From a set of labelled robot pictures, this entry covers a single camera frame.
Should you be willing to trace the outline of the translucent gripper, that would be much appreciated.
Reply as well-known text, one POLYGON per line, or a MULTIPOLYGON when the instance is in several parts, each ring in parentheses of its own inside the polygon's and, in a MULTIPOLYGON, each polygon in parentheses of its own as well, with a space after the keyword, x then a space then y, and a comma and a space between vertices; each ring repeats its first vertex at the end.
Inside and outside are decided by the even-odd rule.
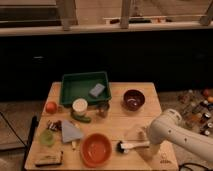
MULTIPOLYGON (((146 130, 146 126, 134 125, 124 133, 124 142, 134 144, 147 141, 146 130)), ((151 161, 157 156, 159 149, 159 145, 151 145, 150 147, 129 149, 126 150, 126 153, 131 154, 132 152, 136 152, 144 161, 151 161)))

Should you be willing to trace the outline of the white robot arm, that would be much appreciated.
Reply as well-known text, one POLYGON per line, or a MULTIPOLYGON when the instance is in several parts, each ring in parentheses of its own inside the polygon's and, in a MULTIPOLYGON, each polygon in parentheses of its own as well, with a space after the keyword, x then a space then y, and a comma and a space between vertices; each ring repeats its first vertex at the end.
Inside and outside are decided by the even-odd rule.
POLYGON ((181 121, 182 116, 176 110, 166 109, 148 126, 147 140, 129 143, 127 148, 156 147, 167 140, 203 160, 213 162, 213 139, 180 127, 181 121))

